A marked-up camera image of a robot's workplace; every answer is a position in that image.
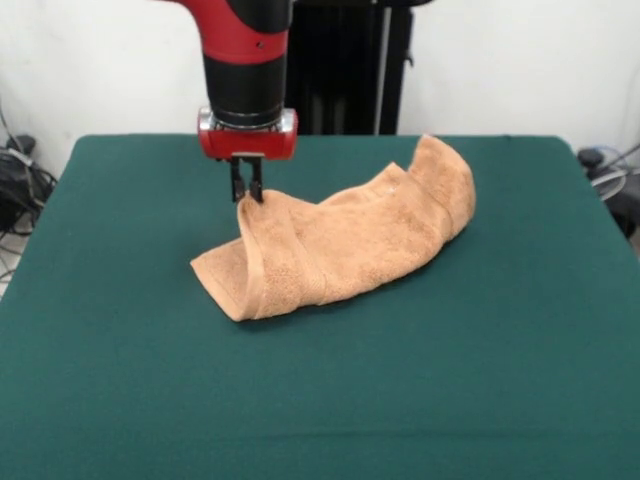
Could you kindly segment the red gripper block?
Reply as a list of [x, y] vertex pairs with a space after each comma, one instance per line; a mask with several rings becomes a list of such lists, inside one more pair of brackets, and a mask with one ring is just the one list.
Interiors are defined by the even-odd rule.
[[230, 159], [234, 203], [241, 201], [246, 193], [240, 157], [248, 157], [247, 163], [251, 165], [250, 195], [256, 202], [262, 203], [262, 158], [291, 159], [296, 147], [297, 131], [298, 116], [294, 109], [284, 109], [273, 126], [253, 130], [225, 126], [218, 121], [208, 106], [202, 107], [198, 114], [198, 139], [204, 154], [218, 160]]

